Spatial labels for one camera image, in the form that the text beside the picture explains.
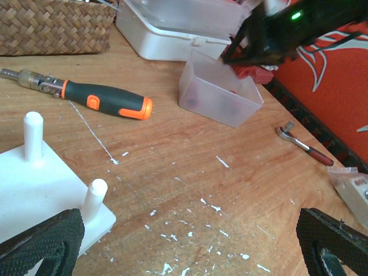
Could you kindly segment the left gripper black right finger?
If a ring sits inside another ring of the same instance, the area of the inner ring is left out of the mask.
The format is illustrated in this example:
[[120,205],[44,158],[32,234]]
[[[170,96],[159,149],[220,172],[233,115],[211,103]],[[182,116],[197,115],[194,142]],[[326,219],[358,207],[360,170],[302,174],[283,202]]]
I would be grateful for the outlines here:
[[367,236],[316,208],[302,208],[296,234],[309,275],[367,275]]

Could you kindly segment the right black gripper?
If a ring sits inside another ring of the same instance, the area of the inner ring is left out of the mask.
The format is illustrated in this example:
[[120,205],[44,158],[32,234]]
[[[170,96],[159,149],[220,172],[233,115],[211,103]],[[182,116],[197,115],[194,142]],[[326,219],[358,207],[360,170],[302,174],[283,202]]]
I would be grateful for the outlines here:
[[229,65],[279,65],[296,58],[305,42],[305,2],[269,14],[269,1],[262,1],[242,23],[222,59]]

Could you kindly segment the white peg base plate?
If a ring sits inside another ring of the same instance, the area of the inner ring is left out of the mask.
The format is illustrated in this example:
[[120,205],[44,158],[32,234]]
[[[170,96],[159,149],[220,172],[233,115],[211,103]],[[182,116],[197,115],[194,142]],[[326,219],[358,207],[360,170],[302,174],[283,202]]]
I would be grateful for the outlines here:
[[80,254],[108,233],[116,217],[103,203],[102,179],[86,185],[43,140],[43,117],[28,112],[24,145],[1,153],[1,241],[66,210],[82,212],[85,234]]

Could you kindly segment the orange black handled pliers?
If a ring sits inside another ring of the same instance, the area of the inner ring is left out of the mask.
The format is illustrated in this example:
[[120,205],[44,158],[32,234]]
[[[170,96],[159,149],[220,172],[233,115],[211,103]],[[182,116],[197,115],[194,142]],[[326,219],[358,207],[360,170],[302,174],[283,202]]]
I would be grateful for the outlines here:
[[116,117],[146,120],[153,102],[150,98],[116,87],[76,83],[29,70],[1,69],[1,77],[16,81],[20,86],[76,102],[87,108]]

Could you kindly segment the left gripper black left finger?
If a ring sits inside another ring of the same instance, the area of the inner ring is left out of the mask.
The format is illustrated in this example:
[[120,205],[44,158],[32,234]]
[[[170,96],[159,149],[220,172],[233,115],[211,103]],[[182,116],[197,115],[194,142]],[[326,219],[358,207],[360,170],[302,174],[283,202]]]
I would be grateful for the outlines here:
[[78,208],[66,209],[1,243],[1,275],[71,275],[85,226]]

